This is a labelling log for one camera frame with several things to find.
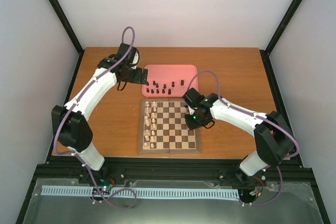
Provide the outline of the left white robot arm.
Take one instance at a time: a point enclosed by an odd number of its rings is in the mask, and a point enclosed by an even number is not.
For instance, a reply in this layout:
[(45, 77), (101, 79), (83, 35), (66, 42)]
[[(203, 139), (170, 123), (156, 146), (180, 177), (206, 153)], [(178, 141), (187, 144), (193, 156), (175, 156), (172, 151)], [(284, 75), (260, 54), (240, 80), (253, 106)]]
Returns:
[(104, 157), (93, 144), (93, 132), (88, 124), (91, 113), (114, 86), (121, 82), (146, 84), (148, 70), (137, 67), (140, 53), (126, 58), (110, 55), (102, 59), (87, 84), (63, 106), (51, 112), (54, 135), (53, 149), (57, 155), (71, 154), (91, 169), (97, 183), (108, 180), (109, 170), (103, 166)]

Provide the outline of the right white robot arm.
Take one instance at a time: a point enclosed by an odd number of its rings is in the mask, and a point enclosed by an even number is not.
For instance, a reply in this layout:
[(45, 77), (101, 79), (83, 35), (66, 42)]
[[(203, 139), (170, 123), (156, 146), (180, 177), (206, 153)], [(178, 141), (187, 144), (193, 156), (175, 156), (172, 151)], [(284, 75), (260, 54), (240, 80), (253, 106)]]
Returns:
[(278, 112), (254, 112), (230, 103), (217, 94), (205, 97), (194, 89), (188, 90), (182, 99), (189, 109), (184, 116), (188, 129), (209, 129), (214, 126), (215, 120), (220, 120), (254, 137), (256, 150), (235, 169), (235, 178), (241, 185), (247, 185), (260, 170), (279, 165), (295, 147), (295, 139)]

